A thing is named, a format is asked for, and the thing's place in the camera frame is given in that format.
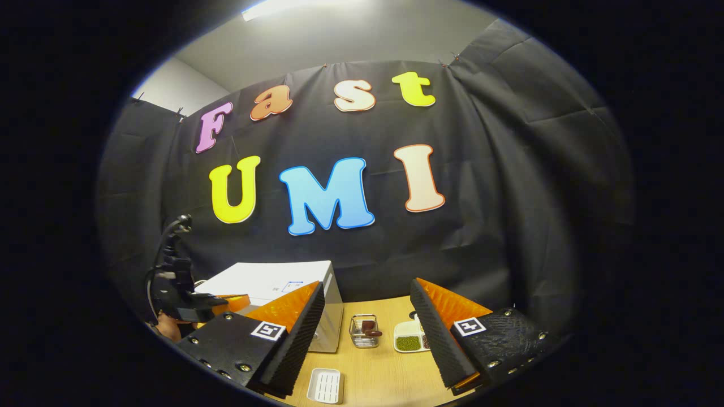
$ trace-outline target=gray wall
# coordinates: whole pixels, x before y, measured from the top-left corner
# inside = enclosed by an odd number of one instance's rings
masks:
[[[178,58],[168,59],[133,92],[133,97],[188,116],[229,94]]]
[[[350,0],[241,14],[177,58],[233,92],[287,72],[351,61],[451,62],[495,16],[458,0]]]

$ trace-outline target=black foam pad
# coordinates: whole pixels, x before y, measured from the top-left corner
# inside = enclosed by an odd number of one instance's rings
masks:
[[[475,367],[442,323],[430,297],[416,279],[412,280],[410,286],[410,301],[417,311],[422,329],[425,330],[432,358],[440,370],[445,387],[452,387],[475,374]]]
[[[277,397],[292,395],[307,350],[324,310],[324,283],[314,289],[289,336],[261,374],[261,389]]]

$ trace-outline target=person's hand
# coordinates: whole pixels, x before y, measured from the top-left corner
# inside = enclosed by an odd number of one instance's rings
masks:
[[[159,324],[156,325],[156,328],[159,330],[161,335],[174,342],[181,340],[181,331],[179,330],[178,324],[190,324],[190,322],[172,318],[164,314],[163,311],[159,312]]]

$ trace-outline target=white tray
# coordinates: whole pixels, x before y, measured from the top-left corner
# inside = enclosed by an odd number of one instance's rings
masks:
[[[414,352],[424,352],[429,351],[428,348],[424,347],[424,341],[422,340],[422,337],[425,335],[425,332],[422,332],[420,329],[420,322],[416,319],[415,321],[407,321],[407,322],[401,322],[395,326],[395,332],[392,336],[392,347],[395,348],[397,352],[400,353],[414,353]],[[399,337],[405,337],[405,336],[416,336],[418,340],[420,341],[420,348],[416,351],[402,351],[397,347],[397,339]]]
[[[307,398],[320,403],[342,402],[342,373],[336,369],[316,368],[309,378]]]

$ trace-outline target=ceiling light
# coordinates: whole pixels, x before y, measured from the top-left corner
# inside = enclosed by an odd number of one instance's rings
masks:
[[[296,6],[304,6],[309,4],[331,4],[342,3],[341,0],[266,0],[261,3],[249,7],[241,12],[241,16],[245,21],[251,21],[263,15],[281,12],[282,10],[291,9]]]

